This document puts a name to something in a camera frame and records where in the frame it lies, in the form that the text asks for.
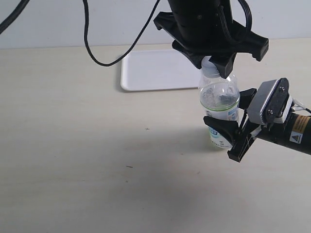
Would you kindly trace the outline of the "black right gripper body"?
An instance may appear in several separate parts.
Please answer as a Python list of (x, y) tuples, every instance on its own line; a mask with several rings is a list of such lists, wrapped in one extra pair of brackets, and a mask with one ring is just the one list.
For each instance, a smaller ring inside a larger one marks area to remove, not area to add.
[(249, 120), (247, 110), (245, 109), (241, 123), (234, 137), (233, 146), (227, 153), (229, 159), (241, 162), (242, 158), (250, 149), (261, 130), (262, 125), (252, 123)]

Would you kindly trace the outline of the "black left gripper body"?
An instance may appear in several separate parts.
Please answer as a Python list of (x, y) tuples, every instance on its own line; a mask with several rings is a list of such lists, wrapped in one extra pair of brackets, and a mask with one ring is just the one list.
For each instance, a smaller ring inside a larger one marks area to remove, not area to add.
[(212, 56), (226, 53), (249, 53), (261, 61), (269, 49), (269, 40), (250, 32), (246, 39), (238, 44), (229, 43), (218, 23), (210, 21), (200, 24), (195, 20), (193, 25), (178, 24), (173, 13), (160, 12), (154, 19), (158, 30), (167, 32), (174, 41), (193, 53)]

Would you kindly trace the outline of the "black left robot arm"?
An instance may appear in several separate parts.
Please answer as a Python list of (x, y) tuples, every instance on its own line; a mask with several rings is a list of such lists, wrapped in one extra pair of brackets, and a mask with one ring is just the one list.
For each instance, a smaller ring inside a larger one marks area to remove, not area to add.
[(154, 19), (158, 30), (173, 39), (172, 48), (183, 54), (197, 69), (204, 57), (216, 66), (222, 78), (233, 70), (237, 53), (249, 53), (261, 61), (269, 49), (269, 40), (252, 31), (252, 13), (241, 0), (245, 25), (235, 21), (228, 0), (171, 0), (170, 12)]

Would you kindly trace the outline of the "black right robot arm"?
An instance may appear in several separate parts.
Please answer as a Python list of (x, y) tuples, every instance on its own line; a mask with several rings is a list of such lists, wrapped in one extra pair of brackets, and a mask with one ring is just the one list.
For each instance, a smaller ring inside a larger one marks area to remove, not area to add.
[(288, 92), (283, 98), (281, 121), (259, 125), (245, 119), (249, 116), (249, 105), (255, 102), (259, 91), (251, 88), (240, 92), (239, 108), (244, 110), (241, 124), (234, 121), (204, 117), (204, 123), (218, 131), (232, 146), (227, 152), (231, 160), (240, 162), (257, 138), (295, 151), (311, 153), (311, 116), (299, 115), (296, 111), (310, 109), (298, 106)]

